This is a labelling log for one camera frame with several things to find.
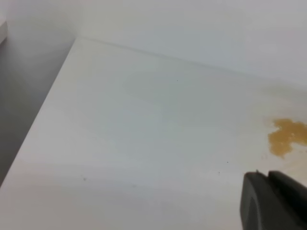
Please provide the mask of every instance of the black object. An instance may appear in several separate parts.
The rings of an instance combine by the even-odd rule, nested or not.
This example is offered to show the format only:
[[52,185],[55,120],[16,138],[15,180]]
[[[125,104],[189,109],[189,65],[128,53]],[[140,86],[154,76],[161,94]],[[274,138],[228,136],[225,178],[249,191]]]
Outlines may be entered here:
[[243,230],[307,230],[307,188],[278,171],[248,172],[240,214]]

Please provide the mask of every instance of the white shelf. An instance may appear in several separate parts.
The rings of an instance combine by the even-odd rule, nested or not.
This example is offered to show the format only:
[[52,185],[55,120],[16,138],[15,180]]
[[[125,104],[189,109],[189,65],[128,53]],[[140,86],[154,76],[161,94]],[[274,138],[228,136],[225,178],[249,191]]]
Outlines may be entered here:
[[237,230],[246,171],[304,182],[269,153],[306,93],[79,38],[0,189],[0,229]]

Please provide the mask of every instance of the white wall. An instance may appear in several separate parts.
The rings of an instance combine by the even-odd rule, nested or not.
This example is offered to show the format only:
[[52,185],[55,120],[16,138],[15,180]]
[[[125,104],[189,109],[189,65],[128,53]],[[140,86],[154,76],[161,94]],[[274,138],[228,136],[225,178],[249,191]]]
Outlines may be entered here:
[[16,152],[77,34],[307,84],[306,12],[305,0],[0,0],[2,133]]
[[299,83],[307,73],[304,0],[24,2],[37,18],[101,41]]

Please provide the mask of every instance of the liquid spill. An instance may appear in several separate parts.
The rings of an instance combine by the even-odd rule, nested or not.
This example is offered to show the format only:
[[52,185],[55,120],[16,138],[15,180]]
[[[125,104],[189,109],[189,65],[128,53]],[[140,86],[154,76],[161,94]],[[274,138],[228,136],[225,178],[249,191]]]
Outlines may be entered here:
[[306,124],[291,119],[275,119],[273,122],[278,130],[268,135],[272,154],[283,158],[293,150],[292,143],[307,146]]

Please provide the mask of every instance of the white table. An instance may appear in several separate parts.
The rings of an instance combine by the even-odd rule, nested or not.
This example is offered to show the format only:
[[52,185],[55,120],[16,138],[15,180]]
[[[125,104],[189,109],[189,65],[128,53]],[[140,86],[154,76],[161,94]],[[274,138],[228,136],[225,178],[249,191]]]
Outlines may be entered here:
[[243,174],[306,182],[269,153],[306,93],[79,38],[0,189],[4,230],[237,230]]

